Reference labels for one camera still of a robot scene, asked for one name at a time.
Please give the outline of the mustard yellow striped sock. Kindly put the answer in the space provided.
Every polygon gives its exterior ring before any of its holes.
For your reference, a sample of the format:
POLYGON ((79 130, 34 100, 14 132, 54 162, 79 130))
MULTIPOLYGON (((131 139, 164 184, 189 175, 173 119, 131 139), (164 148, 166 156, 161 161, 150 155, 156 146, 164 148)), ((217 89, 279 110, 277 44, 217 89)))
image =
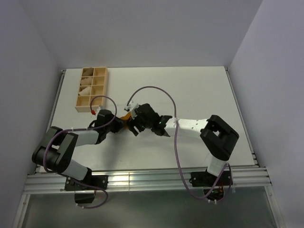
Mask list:
POLYGON ((127 122, 131 117, 132 116, 130 112, 128 112, 125 116, 120 117, 120 120, 123 122, 123 126, 125 129, 129 129, 129 127, 127 126, 127 122))

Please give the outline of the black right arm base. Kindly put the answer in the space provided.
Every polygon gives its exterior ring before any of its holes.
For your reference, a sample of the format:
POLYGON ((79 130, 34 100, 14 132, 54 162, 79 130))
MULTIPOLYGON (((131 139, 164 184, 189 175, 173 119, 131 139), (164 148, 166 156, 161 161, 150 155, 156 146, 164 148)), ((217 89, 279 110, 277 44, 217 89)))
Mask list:
MULTIPOLYGON (((192 187, 211 188, 216 179, 216 176, 207 173, 207 171, 191 172, 189 183, 192 185, 192 187)), ((214 203, 222 200, 225 197, 225 193, 228 193, 228 191, 231 190, 232 185, 233 180, 231 173, 229 171, 223 171, 222 175, 215 185, 215 188, 207 196, 207 200, 214 203)))

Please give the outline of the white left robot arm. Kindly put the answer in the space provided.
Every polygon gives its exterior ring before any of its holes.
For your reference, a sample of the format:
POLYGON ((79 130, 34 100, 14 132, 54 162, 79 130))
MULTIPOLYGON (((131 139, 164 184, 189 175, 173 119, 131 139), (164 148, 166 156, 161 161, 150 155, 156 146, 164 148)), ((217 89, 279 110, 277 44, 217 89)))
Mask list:
POLYGON ((52 126, 32 154, 32 161, 48 170, 75 179, 76 185, 86 190, 92 186, 92 171, 72 159, 76 147, 100 144, 108 133, 123 129, 125 121, 109 110, 100 110, 87 128, 66 129, 52 126))

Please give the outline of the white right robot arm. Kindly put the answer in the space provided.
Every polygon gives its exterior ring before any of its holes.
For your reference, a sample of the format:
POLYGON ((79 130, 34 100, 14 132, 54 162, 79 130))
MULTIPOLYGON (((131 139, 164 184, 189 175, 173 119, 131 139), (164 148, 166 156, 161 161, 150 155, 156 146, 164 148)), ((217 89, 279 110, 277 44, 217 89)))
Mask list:
POLYGON ((178 119, 159 115, 149 104, 128 104, 124 109, 131 115, 126 125, 135 136, 149 129, 158 136, 171 137, 177 131, 181 136, 201 139, 211 154, 206 181, 210 185, 221 181, 221 171, 239 139, 239 134, 221 117, 212 115, 208 119, 178 119))

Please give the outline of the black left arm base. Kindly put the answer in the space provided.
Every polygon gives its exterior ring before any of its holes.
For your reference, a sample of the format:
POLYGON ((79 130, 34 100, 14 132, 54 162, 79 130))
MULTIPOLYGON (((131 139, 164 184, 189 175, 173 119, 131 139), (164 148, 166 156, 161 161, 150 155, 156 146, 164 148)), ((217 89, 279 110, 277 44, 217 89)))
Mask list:
POLYGON ((74 180, 67 177, 64 190, 74 192, 74 200, 76 204, 85 205, 91 204, 96 196, 98 190, 105 192, 107 200, 108 194, 106 192, 108 184, 108 175, 92 175, 86 177, 84 180, 74 180))

